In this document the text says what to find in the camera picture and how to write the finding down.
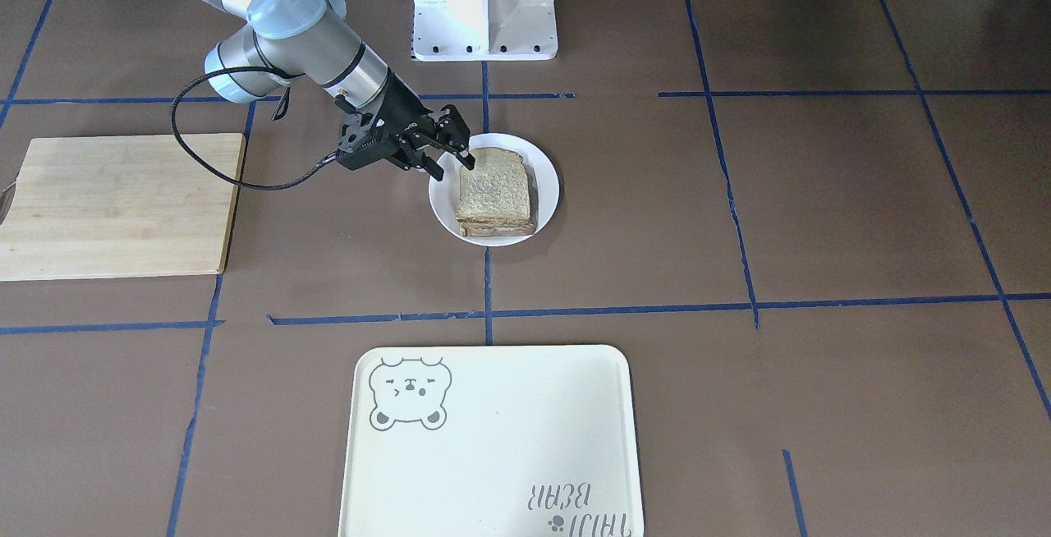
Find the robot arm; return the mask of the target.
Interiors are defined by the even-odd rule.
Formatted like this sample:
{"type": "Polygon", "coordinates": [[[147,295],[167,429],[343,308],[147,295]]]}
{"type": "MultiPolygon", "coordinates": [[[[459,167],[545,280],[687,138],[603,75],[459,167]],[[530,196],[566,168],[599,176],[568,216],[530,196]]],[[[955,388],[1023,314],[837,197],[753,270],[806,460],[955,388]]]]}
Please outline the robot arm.
{"type": "Polygon", "coordinates": [[[245,25],[205,58],[218,95],[250,103],[308,77],[346,115],[331,159],[350,170],[380,160],[401,170],[444,178],[425,154],[453,154],[472,169],[470,131],[457,108],[434,113],[346,24],[345,0],[199,0],[243,18],[245,25]]]}

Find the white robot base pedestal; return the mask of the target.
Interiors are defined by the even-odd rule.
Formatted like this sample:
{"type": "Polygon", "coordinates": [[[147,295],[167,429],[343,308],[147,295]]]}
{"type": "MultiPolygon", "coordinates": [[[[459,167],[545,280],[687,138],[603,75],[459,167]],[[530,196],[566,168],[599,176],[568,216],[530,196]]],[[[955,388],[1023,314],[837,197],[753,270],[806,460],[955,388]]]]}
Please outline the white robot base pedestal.
{"type": "Polygon", "coordinates": [[[421,62],[548,61],[559,40],[555,0],[413,0],[421,62]]]}

